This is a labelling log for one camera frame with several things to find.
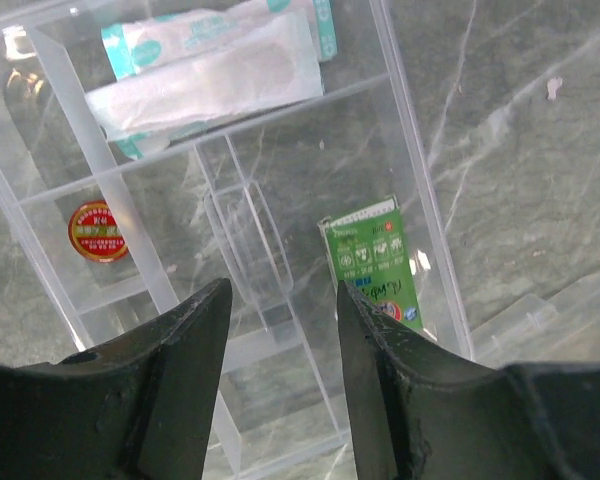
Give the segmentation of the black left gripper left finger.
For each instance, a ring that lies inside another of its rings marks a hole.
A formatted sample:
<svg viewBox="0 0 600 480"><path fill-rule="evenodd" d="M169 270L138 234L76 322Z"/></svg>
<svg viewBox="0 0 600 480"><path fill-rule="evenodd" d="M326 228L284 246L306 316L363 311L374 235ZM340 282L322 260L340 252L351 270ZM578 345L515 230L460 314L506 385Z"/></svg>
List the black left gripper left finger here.
<svg viewBox="0 0 600 480"><path fill-rule="evenodd" d="M59 363L0 364L0 479L198 479L231 316L217 279Z"/></svg>

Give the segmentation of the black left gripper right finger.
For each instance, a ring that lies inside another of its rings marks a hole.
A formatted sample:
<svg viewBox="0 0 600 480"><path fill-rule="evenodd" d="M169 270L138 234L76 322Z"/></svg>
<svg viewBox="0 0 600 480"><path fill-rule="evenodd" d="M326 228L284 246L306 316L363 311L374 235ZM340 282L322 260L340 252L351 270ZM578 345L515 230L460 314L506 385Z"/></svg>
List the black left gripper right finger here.
<svg viewBox="0 0 600 480"><path fill-rule="evenodd" d="M361 479L600 479L600 363L491 369L340 282L337 323Z"/></svg>

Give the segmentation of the green ointment sachet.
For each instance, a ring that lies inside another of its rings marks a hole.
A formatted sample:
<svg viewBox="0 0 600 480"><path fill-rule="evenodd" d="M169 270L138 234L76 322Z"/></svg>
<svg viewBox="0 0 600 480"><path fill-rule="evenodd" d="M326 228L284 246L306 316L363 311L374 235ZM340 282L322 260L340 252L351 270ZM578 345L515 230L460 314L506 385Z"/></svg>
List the green ointment sachet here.
<svg viewBox="0 0 600 480"><path fill-rule="evenodd" d="M332 281L349 282L398 322L423 327L397 198L318 223Z"/></svg>

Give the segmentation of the clear divider tray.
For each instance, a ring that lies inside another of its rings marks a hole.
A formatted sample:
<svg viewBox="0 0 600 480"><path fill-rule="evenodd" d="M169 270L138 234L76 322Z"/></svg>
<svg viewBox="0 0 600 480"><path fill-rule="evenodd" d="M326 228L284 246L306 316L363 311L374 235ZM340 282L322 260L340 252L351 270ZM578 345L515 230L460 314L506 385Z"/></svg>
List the clear divider tray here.
<svg viewBox="0 0 600 480"><path fill-rule="evenodd" d="M318 223L397 198L425 334L472 348L386 1L330 1L321 97L133 161L85 96L114 81L100 31L191 1L0 1L0 363L56 362L217 277L233 309L204 475L356 475ZM95 263L68 223L104 200L128 254Z"/></svg>

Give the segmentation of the white teal swab packet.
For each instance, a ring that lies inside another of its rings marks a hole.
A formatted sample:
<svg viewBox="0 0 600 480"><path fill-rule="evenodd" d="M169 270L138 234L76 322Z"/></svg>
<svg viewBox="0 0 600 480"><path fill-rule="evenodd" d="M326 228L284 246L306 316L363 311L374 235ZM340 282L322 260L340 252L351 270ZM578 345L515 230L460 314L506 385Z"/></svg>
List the white teal swab packet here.
<svg viewBox="0 0 600 480"><path fill-rule="evenodd" d="M223 11L209 8L166 14L101 30L101 40L118 80L224 45L253 27L290 11L305 14L318 60L338 53L329 1L244 1Z"/></svg>

